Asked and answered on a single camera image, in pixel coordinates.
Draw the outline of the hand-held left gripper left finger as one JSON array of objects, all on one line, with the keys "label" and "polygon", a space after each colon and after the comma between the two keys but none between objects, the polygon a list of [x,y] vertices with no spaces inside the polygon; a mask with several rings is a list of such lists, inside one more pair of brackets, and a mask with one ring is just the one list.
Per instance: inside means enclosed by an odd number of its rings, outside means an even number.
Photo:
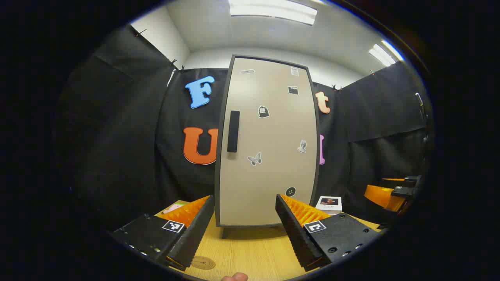
[{"label": "hand-held left gripper left finger", "polygon": [[205,196],[161,215],[134,219],[111,237],[137,255],[163,267],[185,271],[214,214],[214,196]]}]

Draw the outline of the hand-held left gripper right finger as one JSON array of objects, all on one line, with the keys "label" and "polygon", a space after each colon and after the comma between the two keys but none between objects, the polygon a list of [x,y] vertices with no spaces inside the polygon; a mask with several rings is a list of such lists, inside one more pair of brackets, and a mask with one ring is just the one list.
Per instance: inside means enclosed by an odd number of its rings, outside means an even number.
[{"label": "hand-held left gripper right finger", "polygon": [[382,237],[380,229],[346,213],[327,215],[283,194],[276,195],[275,211],[306,271],[338,266]]}]

